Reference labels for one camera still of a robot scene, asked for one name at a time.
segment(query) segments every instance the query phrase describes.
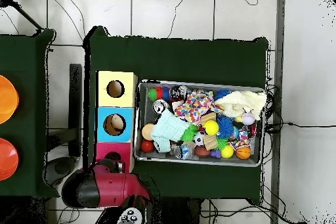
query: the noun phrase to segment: circular hole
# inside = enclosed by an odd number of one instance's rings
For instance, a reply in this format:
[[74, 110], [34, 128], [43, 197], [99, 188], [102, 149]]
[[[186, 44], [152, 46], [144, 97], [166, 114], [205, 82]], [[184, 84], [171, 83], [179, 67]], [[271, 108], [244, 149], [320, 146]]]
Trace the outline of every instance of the circular hole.
[[126, 121], [123, 116], [118, 114], [112, 114], [106, 117], [104, 120], [104, 130], [107, 134], [112, 136], [118, 136], [123, 133], [126, 128]]
[[115, 160], [115, 161], [121, 160], [121, 156], [117, 152], [109, 152], [107, 155], [105, 155], [105, 158], [108, 158], [109, 160]]
[[108, 84], [106, 90], [108, 92], [108, 95], [113, 98], [121, 97], [125, 92], [125, 88], [119, 80], [111, 81]]

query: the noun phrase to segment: black and white toy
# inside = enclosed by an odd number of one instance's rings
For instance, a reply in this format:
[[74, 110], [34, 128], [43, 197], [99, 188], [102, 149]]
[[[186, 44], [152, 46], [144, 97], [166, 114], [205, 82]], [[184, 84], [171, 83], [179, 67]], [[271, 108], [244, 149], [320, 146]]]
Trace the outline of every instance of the black and white toy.
[[123, 211], [117, 224], [142, 224], [142, 214], [136, 208], [128, 208]]
[[169, 108], [169, 104], [166, 103], [163, 99], [158, 99], [153, 103], [153, 110], [156, 114], [162, 114], [162, 112]]
[[203, 146], [204, 142], [203, 142], [203, 137], [205, 135], [204, 131], [198, 131], [194, 137], [194, 142], [196, 145], [198, 146]]

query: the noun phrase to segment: yellow box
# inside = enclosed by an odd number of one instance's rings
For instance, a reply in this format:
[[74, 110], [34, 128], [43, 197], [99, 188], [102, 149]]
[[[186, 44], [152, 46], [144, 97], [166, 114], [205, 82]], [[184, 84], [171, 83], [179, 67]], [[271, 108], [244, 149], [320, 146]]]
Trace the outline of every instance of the yellow box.
[[132, 72], [98, 71], [98, 105], [134, 107], [137, 80]]

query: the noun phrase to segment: green table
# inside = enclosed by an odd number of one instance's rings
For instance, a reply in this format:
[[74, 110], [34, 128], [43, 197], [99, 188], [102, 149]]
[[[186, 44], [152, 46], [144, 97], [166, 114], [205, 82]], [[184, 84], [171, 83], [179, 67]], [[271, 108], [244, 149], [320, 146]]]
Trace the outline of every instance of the green table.
[[[263, 37], [254, 41], [108, 37], [99, 26], [89, 32], [85, 43], [85, 77], [90, 76], [89, 121], [84, 122], [89, 126], [89, 163], [93, 157], [97, 70], [134, 72], [138, 79], [265, 86], [268, 42]], [[152, 192], [158, 190], [161, 196], [249, 198], [259, 203], [260, 166], [244, 168], [137, 160], [133, 173], [138, 174]]]
[[43, 181], [46, 152], [45, 56], [53, 30], [39, 35], [0, 35], [0, 74], [15, 86], [20, 102], [12, 118], [0, 124], [0, 138], [17, 149], [15, 174], [0, 181], [0, 196], [58, 196]]

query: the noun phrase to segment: yellow ball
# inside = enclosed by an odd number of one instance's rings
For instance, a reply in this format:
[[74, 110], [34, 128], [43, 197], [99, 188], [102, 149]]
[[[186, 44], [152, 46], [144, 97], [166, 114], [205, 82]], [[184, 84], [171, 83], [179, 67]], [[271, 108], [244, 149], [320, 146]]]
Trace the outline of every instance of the yellow ball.
[[238, 123], [242, 123], [243, 122], [243, 118], [241, 116], [237, 116], [234, 118], [234, 120]]
[[234, 154], [234, 149], [230, 145], [226, 145], [221, 151], [222, 158], [230, 158]]
[[206, 121], [203, 126], [208, 135], [216, 135], [219, 130], [218, 123], [213, 120]]

